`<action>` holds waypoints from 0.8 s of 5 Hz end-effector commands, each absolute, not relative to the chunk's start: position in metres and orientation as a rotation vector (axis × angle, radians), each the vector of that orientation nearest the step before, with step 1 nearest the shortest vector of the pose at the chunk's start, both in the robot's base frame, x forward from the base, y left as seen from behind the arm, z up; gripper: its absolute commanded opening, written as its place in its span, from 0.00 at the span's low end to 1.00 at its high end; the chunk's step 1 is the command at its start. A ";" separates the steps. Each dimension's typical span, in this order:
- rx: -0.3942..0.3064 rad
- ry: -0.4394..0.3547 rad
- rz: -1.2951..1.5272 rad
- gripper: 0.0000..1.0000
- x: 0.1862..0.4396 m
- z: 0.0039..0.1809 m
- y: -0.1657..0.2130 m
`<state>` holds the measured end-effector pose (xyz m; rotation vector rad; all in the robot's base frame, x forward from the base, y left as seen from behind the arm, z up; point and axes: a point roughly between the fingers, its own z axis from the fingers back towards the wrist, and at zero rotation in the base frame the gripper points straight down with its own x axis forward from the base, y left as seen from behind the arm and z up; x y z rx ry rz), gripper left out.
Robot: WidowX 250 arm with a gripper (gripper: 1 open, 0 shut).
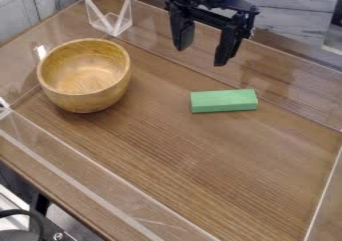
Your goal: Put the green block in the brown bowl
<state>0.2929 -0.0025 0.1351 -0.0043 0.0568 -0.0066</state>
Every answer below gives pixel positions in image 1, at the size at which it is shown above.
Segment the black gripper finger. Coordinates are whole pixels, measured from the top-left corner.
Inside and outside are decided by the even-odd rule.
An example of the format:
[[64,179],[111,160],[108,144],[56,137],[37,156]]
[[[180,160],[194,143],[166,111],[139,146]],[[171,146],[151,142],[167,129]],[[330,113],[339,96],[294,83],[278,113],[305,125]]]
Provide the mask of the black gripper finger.
[[235,57],[243,35],[238,29],[226,27],[220,33],[220,41],[215,50],[214,66],[224,66],[227,61]]
[[195,23],[188,11],[176,5],[170,7],[170,24],[174,46],[183,51],[194,41]]

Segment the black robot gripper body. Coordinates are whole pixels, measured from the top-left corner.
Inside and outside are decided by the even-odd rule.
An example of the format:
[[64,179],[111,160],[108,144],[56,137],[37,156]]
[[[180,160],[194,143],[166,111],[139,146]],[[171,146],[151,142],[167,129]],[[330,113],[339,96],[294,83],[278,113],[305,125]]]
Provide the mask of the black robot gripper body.
[[246,0],[168,0],[166,9],[176,5],[186,9],[195,22],[204,23],[218,29],[231,27],[242,32],[254,28],[259,9]]

